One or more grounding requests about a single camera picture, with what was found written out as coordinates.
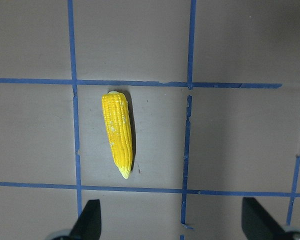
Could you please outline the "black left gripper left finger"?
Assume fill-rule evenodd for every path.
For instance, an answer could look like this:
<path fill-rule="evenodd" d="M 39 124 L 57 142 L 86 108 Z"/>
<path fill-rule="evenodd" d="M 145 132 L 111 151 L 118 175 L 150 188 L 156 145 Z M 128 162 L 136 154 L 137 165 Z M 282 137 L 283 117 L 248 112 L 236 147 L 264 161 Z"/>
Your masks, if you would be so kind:
<path fill-rule="evenodd" d="M 71 240 L 99 240 L 101 236 L 101 204 L 99 199 L 89 200 L 70 231 Z"/>

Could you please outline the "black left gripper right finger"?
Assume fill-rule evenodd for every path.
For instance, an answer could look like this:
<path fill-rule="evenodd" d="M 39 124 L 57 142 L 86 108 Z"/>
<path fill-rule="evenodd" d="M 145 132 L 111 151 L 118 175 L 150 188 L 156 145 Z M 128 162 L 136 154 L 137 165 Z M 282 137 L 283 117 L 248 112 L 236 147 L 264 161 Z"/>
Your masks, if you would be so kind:
<path fill-rule="evenodd" d="M 241 228 L 248 240 L 289 240 L 277 221 L 254 198 L 244 197 L 241 206 Z"/>

